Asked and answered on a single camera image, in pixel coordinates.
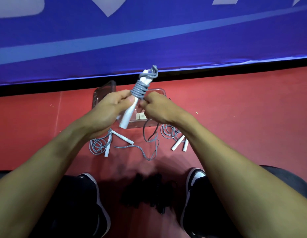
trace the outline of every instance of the red mat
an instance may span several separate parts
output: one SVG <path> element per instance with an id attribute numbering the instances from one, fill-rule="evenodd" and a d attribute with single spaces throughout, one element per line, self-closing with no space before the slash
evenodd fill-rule
<path id="1" fill-rule="evenodd" d="M 117 90 L 131 89 L 118 86 Z M 155 82 L 167 97 L 193 114 L 204 126 L 258 164 L 285 168 L 307 181 L 307 67 L 264 73 Z M 0 98 L 0 170 L 26 161 L 72 121 L 91 109 L 93 89 Z M 152 134 L 154 128 L 146 130 Z M 143 147 L 142 129 L 119 133 Z M 106 237 L 187 237 L 173 211 L 160 215 L 154 208 L 119 205 L 123 188 L 136 172 L 162 172 L 179 187 L 190 167 L 201 167 L 197 157 L 182 145 L 173 152 L 173 140 L 159 134 L 158 156 L 145 160 L 137 148 L 111 148 L 108 158 L 94 156 L 86 144 L 68 174 L 91 173 L 100 183 L 101 198 L 112 218 Z M 114 145 L 125 143 L 117 137 Z"/>

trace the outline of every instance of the shoe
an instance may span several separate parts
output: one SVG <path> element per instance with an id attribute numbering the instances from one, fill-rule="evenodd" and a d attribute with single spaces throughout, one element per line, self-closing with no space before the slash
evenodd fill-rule
<path id="1" fill-rule="evenodd" d="M 188 174 L 188 177 L 186 179 L 186 184 L 185 184 L 185 190 L 186 190 L 186 202 L 184 205 L 184 209 L 181 215 L 181 219 L 180 219 L 180 225 L 182 227 L 182 229 L 187 232 L 187 234 L 191 237 L 191 238 L 198 238 L 201 236 L 197 236 L 195 235 L 191 230 L 190 230 L 190 225 L 184 221 L 184 213 L 185 213 L 185 209 L 188 205 L 189 199 L 190 199 L 190 192 L 191 189 L 195 183 L 195 181 L 199 178 L 205 177 L 206 174 L 202 169 L 199 168 L 192 168 Z"/>
<path id="2" fill-rule="evenodd" d="M 92 237 L 103 237 L 104 235 L 106 235 L 106 233 L 109 231 L 109 228 L 111 227 L 111 219 L 109 218 L 108 213 L 106 212 L 102 203 L 100 202 L 100 191 L 97 182 L 94 179 L 94 177 L 89 173 L 80 174 L 79 177 L 83 179 L 89 179 L 95 184 L 96 193 L 97 193 L 96 208 L 99 211 L 98 212 L 99 216 L 98 216 L 96 230 Z"/>

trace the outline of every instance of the black strip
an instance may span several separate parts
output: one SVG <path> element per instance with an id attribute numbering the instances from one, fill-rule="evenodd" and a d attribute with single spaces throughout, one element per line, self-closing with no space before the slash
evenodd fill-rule
<path id="1" fill-rule="evenodd" d="M 246 64 L 246 65 L 238 65 L 238 66 L 231 66 L 225 68 L 206 68 L 198 70 L 160 72 L 159 78 L 153 80 L 153 82 L 202 78 L 202 77 L 214 77 L 214 76 L 224 76 L 224 75 L 234 75 L 234 74 L 257 73 L 257 72 L 274 71 L 280 69 L 298 68 L 305 66 L 307 66 L 307 58 L 287 60 L 287 61 Z M 22 94 L 58 92 L 58 91 L 76 90 L 84 88 L 97 88 L 106 84 L 110 80 L 115 80 L 117 85 L 135 84 L 137 79 L 138 75 L 124 75 L 124 76 L 114 76 L 114 77 L 87 78 L 87 79 L 77 79 L 77 80 L 40 82 L 40 83 L 11 84 L 6 86 L 0 86 L 0 97 L 22 95 Z"/>

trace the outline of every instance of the forearm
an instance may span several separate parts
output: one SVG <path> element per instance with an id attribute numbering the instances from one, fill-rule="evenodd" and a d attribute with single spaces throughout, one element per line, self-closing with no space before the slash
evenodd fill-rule
<path id="1" fill-rule="evenodd" d="M 71 124 L 26 163 L 0 179 L 0 237 L 27 237 L 72 160 L 86 133 Z"/>
<path id="2" fill-rule="evenodd" d="M 189 140 L 231 219 L 245 237 L 307 236 L 307 200 L 186 115 Z"/>

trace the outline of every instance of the black pants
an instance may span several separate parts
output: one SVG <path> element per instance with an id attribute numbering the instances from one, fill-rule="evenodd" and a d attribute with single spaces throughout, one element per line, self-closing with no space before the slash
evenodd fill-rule
<path id="1" fill-rule="evenodd" d="M 284 169 L 262 166 L 307 198 L 307 183 Z M 0 178 L 9 171 L 0 171 Z M 95 189 L 85 179 L 64 176 L 30 237 L 86 237 L 98 220 Z M 200 236 L 241 237 L 219 201 L 209 179 L 198 179 L 192 188 L 185 219 Z"/>

